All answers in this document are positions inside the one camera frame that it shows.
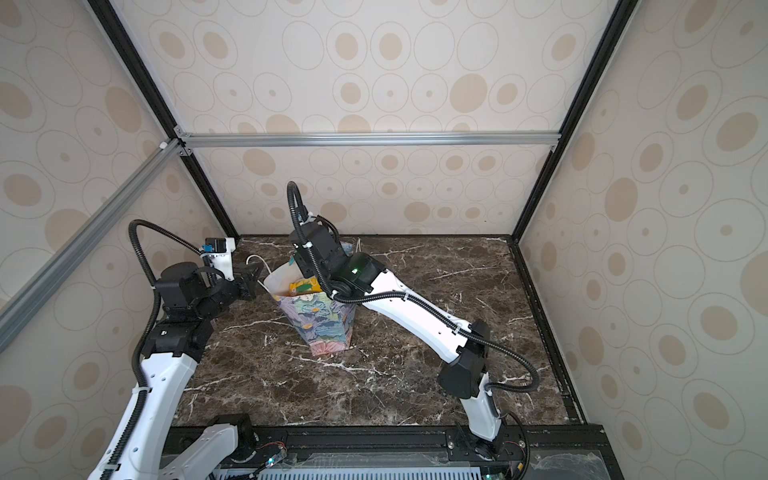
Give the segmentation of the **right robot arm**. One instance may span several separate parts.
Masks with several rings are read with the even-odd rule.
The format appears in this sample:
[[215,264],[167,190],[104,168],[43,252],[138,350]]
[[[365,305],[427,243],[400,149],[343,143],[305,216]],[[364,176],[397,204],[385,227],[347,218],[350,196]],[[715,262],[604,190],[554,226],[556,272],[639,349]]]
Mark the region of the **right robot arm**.
[[[470,323],[438,308],[405,285],[381,261],[365,253],[348,254],[336,226],[305,206],[298,184],[287,184],[287,202],[293,231],[289,237],[293,258],[302,275],[315,278],[329,299],[363,305],[386,316],[429,346],[442,360],[438,383],[458,398],[474,436],[477,456],[491,461],[506,446],[500,437],[503,416],[493,392],[530,393],[538,389],[540,375],[522,355],[494,341],[489,326]],[[487,367],[491,350],[515,360],[528,373],[527,383],[492,380]]]

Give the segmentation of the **yellow snack bag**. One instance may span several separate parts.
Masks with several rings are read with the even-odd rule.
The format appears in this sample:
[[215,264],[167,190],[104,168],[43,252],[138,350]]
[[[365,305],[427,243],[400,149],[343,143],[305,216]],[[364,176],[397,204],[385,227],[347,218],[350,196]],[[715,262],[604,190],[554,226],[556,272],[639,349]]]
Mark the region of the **yellow snack bag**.
[[292,296],[310,295],[322,291],[323,289],[316,277],[297,280],[289,285],[289,292]]

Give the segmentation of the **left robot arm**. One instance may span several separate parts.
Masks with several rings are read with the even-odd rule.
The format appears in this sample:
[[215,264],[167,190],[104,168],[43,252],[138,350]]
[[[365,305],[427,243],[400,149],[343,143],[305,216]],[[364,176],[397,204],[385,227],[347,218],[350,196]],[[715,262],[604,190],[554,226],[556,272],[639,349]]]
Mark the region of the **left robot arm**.
[[[140,228],[159,233],[198,255],[155,274],[138,238]],[[163,450],[187,384],[213,334],[213,322],[238,301],[256,298],[263,270],[233,260],[232,238],[209,237],[196,247],[143,219],[128,237],[153,293],[150,318],[131,357],[136,379],[131,398],[93,479],[206,479],[231,461],[256,454],[258,436],[246,414],[216,417],[169,463]]]

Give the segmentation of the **floral white paper bag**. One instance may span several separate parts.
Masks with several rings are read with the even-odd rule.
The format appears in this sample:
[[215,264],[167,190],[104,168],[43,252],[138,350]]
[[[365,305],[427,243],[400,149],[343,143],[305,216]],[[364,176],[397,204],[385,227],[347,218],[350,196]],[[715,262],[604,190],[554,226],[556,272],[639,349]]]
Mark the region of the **floral white paper bag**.
[[289,285],[305,279],[293,258],[276,269],[256,255],[247,264],[262,264],[268,275],[260,282],[287,318],[289,324],[307,343],[313,356],[348,350],[351,347],[356,307],[331,300],[323,291],[310,295],[292,296]]

